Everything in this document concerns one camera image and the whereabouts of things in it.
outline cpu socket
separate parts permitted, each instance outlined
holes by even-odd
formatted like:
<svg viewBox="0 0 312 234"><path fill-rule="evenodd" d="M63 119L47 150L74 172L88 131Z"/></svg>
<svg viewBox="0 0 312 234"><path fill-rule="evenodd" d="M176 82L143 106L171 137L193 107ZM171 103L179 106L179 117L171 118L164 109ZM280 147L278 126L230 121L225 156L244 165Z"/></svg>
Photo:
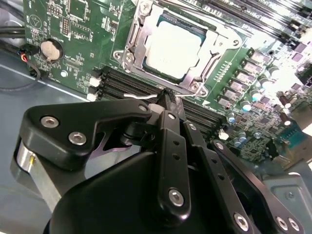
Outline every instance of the cpu socket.
<svg viewBox="0 0 312 234"><path fill-rule="evenodd" d="M212 19L205 21L212 27L157 1L139 0L125 48L114 51L113 57L128 72L181 96L205 97L208 90L204 84L220 58L228 49L242 44L232 28Z"/></svg>

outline chip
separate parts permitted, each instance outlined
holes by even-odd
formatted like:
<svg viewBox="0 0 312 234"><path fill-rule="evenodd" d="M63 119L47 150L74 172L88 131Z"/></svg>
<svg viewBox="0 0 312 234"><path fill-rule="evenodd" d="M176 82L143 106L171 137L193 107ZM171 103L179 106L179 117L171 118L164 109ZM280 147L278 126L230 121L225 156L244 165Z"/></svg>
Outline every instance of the chip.
<svg viewBox="0 0 312 234"><path fill-rule="evenodd" d="M199 36L166 21L148 37L146 65L157 71L182 79L190 67L198 62L202 40Z"/></svg>
<svg viewBox="0 0 312 234"><path fill-rule="evenodd" d="M300 89L300 87L301 87L301 85L296 83L296 84L294 84L294 85L292 86L292 89L298 90L298 89Z"/></svg>
<svg viewBox="0 0 312 234"><path fill-rule="evenodd" d="M268 122L270 122L270 119L265 118L265 117L261 120L261 123L268 123Z"/></svg>
<svg viewBox="0 0 312 234"><path fill-rule="evenodd" d="M263 97L260 101L264 104L267 104L270 101L270 99L268 97Z"/></svg>

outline capacitor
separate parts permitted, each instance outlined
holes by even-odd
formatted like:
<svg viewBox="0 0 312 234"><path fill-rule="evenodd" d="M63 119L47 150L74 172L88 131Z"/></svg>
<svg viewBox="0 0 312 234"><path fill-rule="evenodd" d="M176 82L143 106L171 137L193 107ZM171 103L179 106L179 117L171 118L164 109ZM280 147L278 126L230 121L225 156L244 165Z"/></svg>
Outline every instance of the capacitor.
<svg viewBox="0 0 312 234"><path fill-rule="evenodd" d="M262 95L260 94L259 90L253 89L250 91L250 95L252 96L253 101L260 101Z"/></svg>
<svg viewBox="0 0 312 234"><path fill-rule="evenodd" d="M292 97L289 99L289 103L290 103L290 104L294 104L297 100L298 100L297 95L294 95L294 96L292 96Z"/></svg>
<svg viewBox="0 0 312 234"><path fill-rule="evenodd" d="M228 114L228 122L229 123L235 123L235 114L234 113L229 113Z"/></svg>
<svg viewBox="0 0 312 234"><path fill-rule="evenodd" d="M284 95L279 97L279 101L282 103L283 106L285 106L285 108L290 108L292 106L288 101L287 97L285 97Z"/></svg>
<svg viewBox="0 0 312 234"><path fill-rule="evenodd" d="M279 117L281 118L282 122L284 123L285 126L289 126L292 122L290 121L290 119L288 118L287 114L285 113L281 113L279 115Z"/></svg>
<svg viewBox="0 0 312 234"><path fill-rule="evenodd" d="M269 73L270 73L270 75L271 75L272 77L276 77L276 76L280 75L280 70L279 70L279 68L276 67L276 66L270 67L270 68L268 69L268 71L269 71Z"/></svg>
<svg viewBox="0 0 312 234"><path fill-rule="evenodd" d="M251 106L251 104L250 104L250 102L248 102L248 101L242 101L241 103L240 103L240 105L241 105L241 107L242 107L242 110L243 111L250 111L251 109L252 109L252 106Z"/></svg>
<svg viewBox="0 0 312 234"><path fill-rule="evenodd" d="M233 144L234 144L235 147L239 147L242 143L240 143L238 138L236 137L236 138L233 139Z"/></svg>
<svg viewBox="0 0 312 234"><path fill-rule="evenodd" d="M246 133L245 132L240 132L238 134L238 140L239 140L240 143L243 143L245 140L247 140Z"/></svg>
<svg viewBox="0 0 312 234"><path fill-rule="evenodd" d="M261 87L264 89L268 89L271 86L271 82L267 78L262 78L259 80Z"/></svg>

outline green circuit board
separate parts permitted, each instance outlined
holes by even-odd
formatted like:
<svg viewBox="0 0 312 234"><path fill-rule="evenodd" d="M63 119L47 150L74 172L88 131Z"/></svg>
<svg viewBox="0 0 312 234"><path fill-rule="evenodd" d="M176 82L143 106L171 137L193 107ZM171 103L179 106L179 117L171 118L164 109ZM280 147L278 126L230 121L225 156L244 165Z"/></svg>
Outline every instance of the green circuit board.
<svg viewBox="0 0 312 234"><path fill-rule="evenodd" d="M184 2L198 9L202 7L197 1ZM219 19L224 18L236 23L238 27L247 27L226 14L220 16L218 11L210 8L205 10L211 15L218 16ZM40 46L43 40L54 39L60 42L64 49L63 58L55 63L47 62L41 54L31 56L29 59L40 69L48 71L51 80L86 94L94 67L109 66L124 72L124 68L113 58L113 52L124 49L135 11L136 5L131 0L24 0L27 43ZM301 21L307 26L312 26L308 20ZM270 100L265 103L252 102L252 110L249 112L244 112L240 104L243 100L251 100L249 94L251 89L261 89L258 81L267 72L266 68L278 66L294 73L311 61L312 46L307 47L302 53L303 59L298 62L292 59L294 51L276 39L265 37L255 44L257 35L250 36L241 30L237 30L237 34L241 37L242 44L239 48L227 50L218 61L205 82L209 94L206 97L186 97L186 99L224 116L234 113L236 123L232 125L233 131L226 141L227 144L234 146L233 139L244 131L247 140L239 147L241 155L249 160L258 160L259 152L265 149L265 144L272 137L278 138L286 127L277 114L279 111L278 105L276 106L277 100L271 93L263 92L262 95L269 97ZM253 48L268 56L270 61L263 65L262 71L255 75L255 80L229 107L221 105L220 94L229 86L237 70L242 68L243 62ZM130 75L143 79L153 86L159 86L155 81L146 80L135 74ZM283 92L287 98L297 97L297 101L290 109L291 112L302 101L311 102L312 93L301 83L300 87L293 88L293 84L298 81L295 78L290 79L292 85L284 88ZM278 86L279 80L274 79L272 82ZM260 133L261 137L255 138L255 133Z"/></svg>

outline motherboard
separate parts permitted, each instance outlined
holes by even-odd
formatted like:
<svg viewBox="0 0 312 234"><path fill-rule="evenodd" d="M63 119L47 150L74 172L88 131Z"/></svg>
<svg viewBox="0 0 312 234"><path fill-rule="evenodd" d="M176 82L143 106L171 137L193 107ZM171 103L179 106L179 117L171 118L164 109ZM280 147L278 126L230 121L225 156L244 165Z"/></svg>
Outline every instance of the motherboard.
<svg viewBox="0 0 312 234"><path fill-rule="evenodd" d="M312 103L311 1L24 0L24 13L28 58L90 101L170 88L204 135L223 117L214 137L251 161L287 165L278 148L312 135L295 114Z"/></svg>

